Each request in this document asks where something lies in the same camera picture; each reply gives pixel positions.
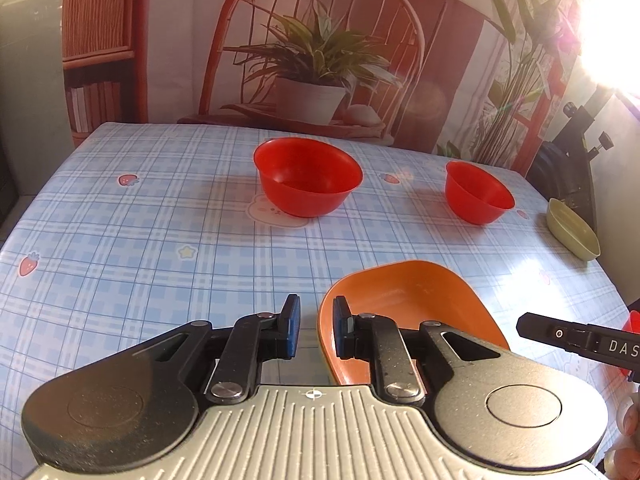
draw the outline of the chair backrest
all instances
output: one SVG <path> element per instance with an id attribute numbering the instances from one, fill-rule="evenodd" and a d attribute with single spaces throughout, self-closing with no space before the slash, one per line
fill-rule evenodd
<path id="1" fill-rule="evenodd" d="M 314 0 L 225 0 L 213 36 L 204 75 L 198 113 L 209 114 L 225 104 L 260 103 L 269 100 L 273 78 L 247 82 L 249 67 L 238 64 L 228 47 L 272 43 L 265 25 L 274 25 L 273 13 L 309 19 Z M 408 0 L 319 0 L 334 20 L 343 19 L 357 30 L 380 41 L 380 54 L 390 61 L 388 70 L 399 85 L 383 82 L 375 90 L 358 86 L 352 103 L 373 107 L 389 129 L 405 94 L 415 84 L 424 57 L 424 33 Z"/>

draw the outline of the bowl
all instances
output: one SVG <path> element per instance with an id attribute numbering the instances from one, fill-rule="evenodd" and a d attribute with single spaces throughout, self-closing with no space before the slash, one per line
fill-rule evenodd
<path id="1" fill-rule="evenodd" d="M 589 262 L 600 256 L 596 233 L 575 211 L 555 198 L 546 206 L 546 225 L 551 234 L 581 260 Z"/>
<path id="2" fill-rule="evenodd" d="M 369 365 L 336 357 L 333 312 L 336 296 L 347 299 L 353 314 L 380 314 L 395 320 L 400 328 L 415 330 L 425 320 L 437 320 L 509 349 L 494 318 L 462 278 L 446 267 L 424 260 L 396 262 L 345 276 L 332 286 L 320 304 L 320 346 L 338 384 L 369 383 Z"/>
<path id="3" fill-rule="evenodd" d="M 468 162 L 447 163 L 444 193 L 451 210 L 470 224 L 490 224 L 516 205 L 503 183 Z"/>
<path id="4" fill-rule="evenodd" d="M 629 312 L 629 317 L 626 320 L 626 323 L 622 327 L 622 330 L 624 330 L 625 332 L 640 334 L 640 312 L 638 312 L 637 310 L 631 310 Z M 629 370 L 626 370 L 625 368 L 618 369 L 625 377 L 629 375 Z"/>
<path id="5" fill-rule="evenodd" d="M 256 148 L 254 163 L 267 198 L 303 218 L 330 213 L 362 183 L 362 168 L 351 155 L 303 137 L 267 140 Z"/>

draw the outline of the bookshelf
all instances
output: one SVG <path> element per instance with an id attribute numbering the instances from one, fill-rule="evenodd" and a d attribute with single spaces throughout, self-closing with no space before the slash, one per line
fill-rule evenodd
<path id="1" fill-rule="evenodd" d="M 146 121 L 146 2 L 63 0 L 66 108 L 78 147 L 100 124 Z"/>

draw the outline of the orange bowl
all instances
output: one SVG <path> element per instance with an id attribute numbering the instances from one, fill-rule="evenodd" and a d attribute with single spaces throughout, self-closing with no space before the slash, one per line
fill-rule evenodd
<path id="1" fill-rule="evenodd" d="M 437 320 L 477 338 L 509 349 L 507 340 L 480 299 L 465 281 L 443 266 L 408 260 L 354 272 L 335 283 L 318 310 L 322 352 L 338 384 L 369 383 L 369 365 L 335 355 L 334 298 L 344 296 L 352 314 L 387 316 L 400 328 L 418 329 Z"/>

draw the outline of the wall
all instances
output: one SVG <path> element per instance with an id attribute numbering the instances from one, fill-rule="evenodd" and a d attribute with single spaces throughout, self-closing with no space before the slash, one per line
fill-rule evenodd
<path id="1" fill-rule="evenodd" d="M 71 154 L 62 0 L 0 2 L 0 138 L 21 195 L 37 194 Z"/>
<path id="2" fill-rule="evenodd" d="M 576 63 L 562 105 L 572 101 L 584 104 L 595 89 L 579 63 Z M 553 118 L 546 140 L 552 140 L 566 123 L 560 111 Z M 599 144 L 606 131 L 614 147 L 591 161 L 596 201 L 598 239 L 602 256 L 598 259 L 626 304 L 640 298 L 640 123 L 625 105 L 612 97 L 585 138 L 588 148 Z"/>

